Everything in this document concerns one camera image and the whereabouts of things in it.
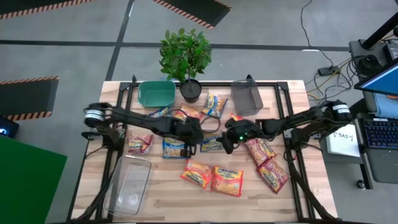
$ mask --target black plant pot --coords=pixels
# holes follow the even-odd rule
[[[192,78],[191,85],[189,83],[189,80],[186,80],[183,84],[181,84],[180,92],[187,103],[194,103],[199,99],[201,93],[201,84],[198,82],[198,80],[194,80]]]

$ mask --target wooden table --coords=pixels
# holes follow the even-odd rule
[[[294,113],[307,110],[309,103],[304,82],[301,80],[285,82],[289,84]],[[99,101],[115,105],[119,84],[120,82],[104,82]],[[135,88],[133,91],[131,110],[142,114],[155,111],[155,109],[145,109],[138,103],[137,89]],[[274,89],[259,87],[259,91],[264,104],[263,109],[258,114],[245,118],[251,120],[279,118]],[[224,129],[224,124],[229,119],[229,115],[234,113],[234,104],[229,95],[230,88],[203,87],[200,99],[190,106],[198,111],[203,109],[207,93],[229,98],[221,117],[221,124]],[[178,90],[176,94],[175,107],[178,108],[184,100]],[[282,95],[284,111],[287,114],[284,99],[285,97]],[[204,129],[211,129],[212,127],[215,127],[215,124],[202,126]],[[127,137],[138,134],[151,134],[151,132],[135,126],[128,127]],[[101,142],[102,140],[90,142],[88,153],[100,147]],[[311,141],[310,144],[318,146],[317,141]],[[275,140],[270,142],[270,145],[277,154],[275,160],[288,171],[287,163],[283,159],[285,149],[282,136],[276,137]],[[327,211],[333,216],[337,216],[322,153],[311,147],[303,149],[302,152],[310,189]],[[106,150],[103,150],[92,154],[85,161],[72,218],[82,214],[98,193],[105,157]],[[244,144],[241,144],[230,155],[227,155],[224,151],[213,151],[197,152],[192,157],[192,159],[205,164],[243,170],[243,191],[239,198],[210,192],[209,186],[207,190],[203,190],[197,185],[182,180],[180,175],[183,173],[185,160],[163,159],[162,138],[160,136],[154,136],[154,145],[150,153],[143,157],[152,163],[152,170],[139,213],[132,218],[114,217],[114,222],[287,222],[297,220],[291,182],[288,181],[278,194],[273,193],[256,173],[256,165]],[[302,208],[305,217],[307,217],[304,196],[302,191],[299,191]]]

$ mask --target green mat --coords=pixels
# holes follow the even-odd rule
[[[1,223],[45,223],[66,161],[66,156],[0,137]]]

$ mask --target clear plastic container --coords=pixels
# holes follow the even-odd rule
[[[231,96],[238,116],[257,114],[264,106],[256,82],[250,75],[245,80],[232,82]]]
[[[120,157],[105,195],[104,209],[118,217],[137,215],[151,167],[140,157]]]

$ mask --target laptop keyboard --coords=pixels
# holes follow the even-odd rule
[[[398,149],[398,121],[363,122],[369,147]]]

